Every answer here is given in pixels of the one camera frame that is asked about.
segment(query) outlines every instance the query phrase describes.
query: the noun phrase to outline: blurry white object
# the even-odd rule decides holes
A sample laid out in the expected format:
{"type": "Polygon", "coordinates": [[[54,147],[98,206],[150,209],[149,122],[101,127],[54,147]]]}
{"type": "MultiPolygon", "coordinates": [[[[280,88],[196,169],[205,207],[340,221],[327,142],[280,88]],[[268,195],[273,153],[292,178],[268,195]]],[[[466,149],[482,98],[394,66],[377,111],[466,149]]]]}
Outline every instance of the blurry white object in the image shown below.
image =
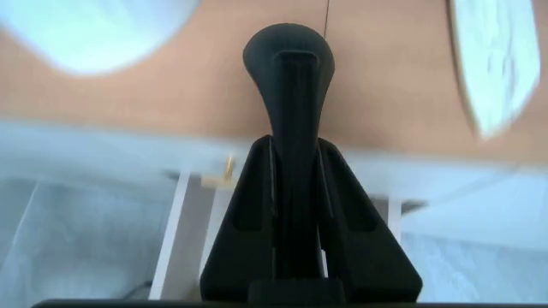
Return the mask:
{"type": "Polygon", "coordinates": [[[103,74],[152,54],[199,0],[1,0],[0,24],[71,74],[103,74]]]}
{"type": "Polygon", "coordinates": [[[483,138],[517,118],[540,78],[530,0],[452,0],[461,88],[483,138]]]}

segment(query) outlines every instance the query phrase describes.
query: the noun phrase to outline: wire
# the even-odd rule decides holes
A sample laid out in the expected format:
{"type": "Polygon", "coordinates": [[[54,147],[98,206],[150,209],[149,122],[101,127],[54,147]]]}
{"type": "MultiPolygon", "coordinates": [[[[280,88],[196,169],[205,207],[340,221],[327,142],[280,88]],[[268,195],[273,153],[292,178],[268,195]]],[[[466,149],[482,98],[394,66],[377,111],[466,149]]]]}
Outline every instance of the wire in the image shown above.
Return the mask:
{"type": "Polygon", "coordinates": [[[131,299],[136,295],[140,290],[150,288],[152,287],[152,281],[145,281],[141,283],[139,286],[134,287],[131,289],[131,291],[127,292],[124,296],[122,296],[122,299],[131,299]]]}

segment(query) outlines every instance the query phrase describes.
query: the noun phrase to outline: black plastic mount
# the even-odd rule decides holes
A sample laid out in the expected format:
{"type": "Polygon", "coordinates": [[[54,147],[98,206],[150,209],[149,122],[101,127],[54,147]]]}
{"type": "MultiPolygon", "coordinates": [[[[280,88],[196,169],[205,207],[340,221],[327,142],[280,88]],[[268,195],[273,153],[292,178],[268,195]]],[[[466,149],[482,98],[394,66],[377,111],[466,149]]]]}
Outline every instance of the black plastic mount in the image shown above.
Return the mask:
{"type": "Polygon", "coordinates": [[[335,70],[329,45],[310,28],[278,24],[253,36],[243,58],[272,136],[249,152],[200,278],[202,299],[415,301],[419,275],[341,153],[318,138],[335,70]]]}

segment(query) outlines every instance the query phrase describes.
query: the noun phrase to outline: wooden surface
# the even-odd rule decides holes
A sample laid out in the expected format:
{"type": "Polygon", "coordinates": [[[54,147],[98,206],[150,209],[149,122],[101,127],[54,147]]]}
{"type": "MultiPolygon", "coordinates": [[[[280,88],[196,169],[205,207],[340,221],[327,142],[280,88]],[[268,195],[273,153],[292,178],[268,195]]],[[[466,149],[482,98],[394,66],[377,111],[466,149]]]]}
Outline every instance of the wooden surface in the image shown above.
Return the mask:
{"type": "Polygon", "coordinates": [[[132,68],[98,78],[56,71],[0,35],[0,115],[221,137],[270,124],[242,51],[260,29],[297,22],[325,29],[327,0],[203,0],[188,24],[132,68]]]}
{"type": "MultiPolygon", "coordinates": [[[[548,2],[533,2],[541,56],[548,2]]],[[[548,163],[548,82],[524,114],[487,142],[459,96],[443,0],[204,0],[145,61],[76,78],[0,33],[0,116],[137,132],[248,138],[270,126],[241,61],[262,27],[298,22],[326,32],[336,72],[320,132],[339,145],[443,157],[548,163]]]]}
{"type": "Polygon", "coordinates": [[[322,133],[399,152],[548,163],[548,1],[533,2],[540,85],[509,131],[482,142],[461,101],[445,1],[332,0],[336,72],[322,133]]]}

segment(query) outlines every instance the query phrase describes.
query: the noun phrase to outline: black plastic part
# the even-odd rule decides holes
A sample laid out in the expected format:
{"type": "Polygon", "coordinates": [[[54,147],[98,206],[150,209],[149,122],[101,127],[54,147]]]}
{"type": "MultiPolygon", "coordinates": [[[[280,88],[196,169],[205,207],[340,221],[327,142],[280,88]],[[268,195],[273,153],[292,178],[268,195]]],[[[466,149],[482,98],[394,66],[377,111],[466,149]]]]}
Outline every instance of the black plastic part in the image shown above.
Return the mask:
{"type": "Polygon", "coordinates": [[[250,305],[342,305],[343,284],[337,279],[256,281],[249,287],[250,305]]]}
{"type": "Polygon", "coordinates": [[[274,191],[271,139],[252,145],[200,277],[202,299],[247,300],[253,281],[272,278],[274,191]]]}
{"type": "Polygon", "coordinates": [[[314,30],[277,24],[249,40],[243,61],[265,102],[276,152],[276,278],[320,278],[312,179],[333,55],[314,30]]]}
{"type": "Polygon", "coordinates": [[[413,302],[422,280],[343,155],[319,139],[319,234],[330,278],[351,303],[413,302]]]}
{"type": "MultiPolygon", "coordinates": [[[[310,282],[323,278],[321,247],[329,279],[342,283],[348,302],[415,301],[419,275],[343,156],[318,139],[334,73],[327,43],[307,27],[274,25],[251,38],[244,63],[273,135],[249,152],[200,278],[202,299],[269,304],[272,293],[249,288],[272,281],[268,290],[286,292],[293,279],[301,292],[283,300],[321,302],[311,298],[318,285],[310,282]]],[[[336,289],[325,292],[326,299],[338,298],[336,289]]]]}
{"type": "MultiPolygon", "coordinates": [[[[223,303],[184,303],[181,301],[156,300],[112,300],[112,299],[64,299],[48,300],[36,304],[33,308],[226,308],[223,303]]],[[[229,305],[232,308],[265,307],[264,305],[229,305]]],[[[346,305],[329,305],[329,307],[347,307],[346,305]]],[[[415,303],[371,303],[352,305],[354,308],[548,308],[548,304],[415,304],[415,303]]]]}

